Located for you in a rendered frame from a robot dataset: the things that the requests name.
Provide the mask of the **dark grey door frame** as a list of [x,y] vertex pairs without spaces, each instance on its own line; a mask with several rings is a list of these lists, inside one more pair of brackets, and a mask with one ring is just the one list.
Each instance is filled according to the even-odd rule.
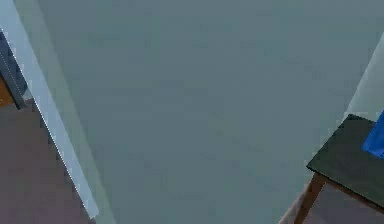
[[25,78],[14,57],[9,43],[0,30],[0,78],[4,82],[10,96],[18,110],[26,107],[23,98],[28,89]]

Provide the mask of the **blue flat object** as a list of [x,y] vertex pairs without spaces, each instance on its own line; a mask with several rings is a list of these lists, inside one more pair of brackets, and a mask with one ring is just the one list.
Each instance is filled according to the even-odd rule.
[[384,110],[368,134],[362,149],[384,160]]

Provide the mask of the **dark top wooden table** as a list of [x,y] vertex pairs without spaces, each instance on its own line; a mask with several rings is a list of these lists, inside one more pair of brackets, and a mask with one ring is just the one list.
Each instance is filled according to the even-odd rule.
[[349,114],[306,165],[314,174],[294,224],[303,224],[325,183],[384,214],[384,159],[362,149],[374,125]]

